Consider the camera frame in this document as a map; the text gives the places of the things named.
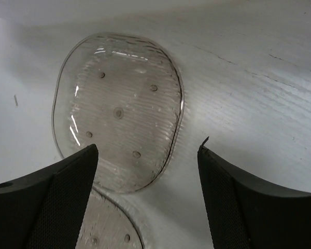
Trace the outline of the clear plate with dots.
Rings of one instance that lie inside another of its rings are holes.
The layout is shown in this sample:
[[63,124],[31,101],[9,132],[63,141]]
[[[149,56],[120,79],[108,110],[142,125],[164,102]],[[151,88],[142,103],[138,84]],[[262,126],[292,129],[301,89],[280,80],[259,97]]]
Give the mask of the clear plate with dots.
[[144,244],[126,213],[92,189],[76,248],[144,248]]

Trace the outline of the clear plate with slots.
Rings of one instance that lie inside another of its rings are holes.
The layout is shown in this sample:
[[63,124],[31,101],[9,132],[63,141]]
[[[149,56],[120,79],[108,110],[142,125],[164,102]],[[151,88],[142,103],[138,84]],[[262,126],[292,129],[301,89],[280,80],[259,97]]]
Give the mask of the clear plate with slots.
[[101,32],[65,58],[52,107],[61,157],[95,144],[94,183],[116,193],[152,184],[166,169],[184,109],[179,70],[158,43]]

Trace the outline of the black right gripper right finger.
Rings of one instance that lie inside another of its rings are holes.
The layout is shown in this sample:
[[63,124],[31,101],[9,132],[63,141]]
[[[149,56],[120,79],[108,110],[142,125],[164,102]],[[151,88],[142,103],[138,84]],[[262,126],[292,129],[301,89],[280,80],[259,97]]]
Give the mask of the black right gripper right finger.
[[261,179],[204,144],[197,152],[214,248],[311,248],[311,193]]

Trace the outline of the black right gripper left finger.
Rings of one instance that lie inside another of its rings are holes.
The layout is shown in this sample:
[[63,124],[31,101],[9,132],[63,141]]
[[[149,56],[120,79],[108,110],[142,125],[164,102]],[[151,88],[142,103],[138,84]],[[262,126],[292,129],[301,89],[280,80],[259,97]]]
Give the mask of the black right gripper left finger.
[[0,184],[0,248],[75,248],[97,167],[92,144]]

